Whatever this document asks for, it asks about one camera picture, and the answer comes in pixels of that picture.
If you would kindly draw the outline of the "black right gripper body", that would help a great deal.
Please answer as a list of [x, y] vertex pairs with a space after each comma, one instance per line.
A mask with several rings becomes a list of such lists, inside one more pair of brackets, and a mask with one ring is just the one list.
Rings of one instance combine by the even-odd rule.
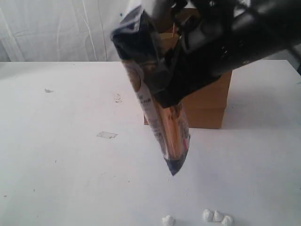
[[150, 80], [150, 90], [163, 108], [178, 104], [187, 95], [219, 79], [210, 69], [216, 41], [231, 33], [233, 0], [193, 0], [195, 13], [183, 16], [186, 0], [156, 0], [151, 18], [163, 30], [171, 20], [180, 36], [175, 47], [164, 54], [164, 61]]

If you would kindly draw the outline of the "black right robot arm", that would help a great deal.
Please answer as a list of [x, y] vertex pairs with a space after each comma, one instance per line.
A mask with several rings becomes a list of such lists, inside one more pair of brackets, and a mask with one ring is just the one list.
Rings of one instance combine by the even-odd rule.
[[163, 108], [217, 81], [222, 74], [286, 49], [300, 60], [301, 3], [298, 0], [194, 0], [198, 16], [181, 22], [185, 0], [165, 0], [154, 18], [170, 16], [180, 35], [164, 61], [145, 80]]

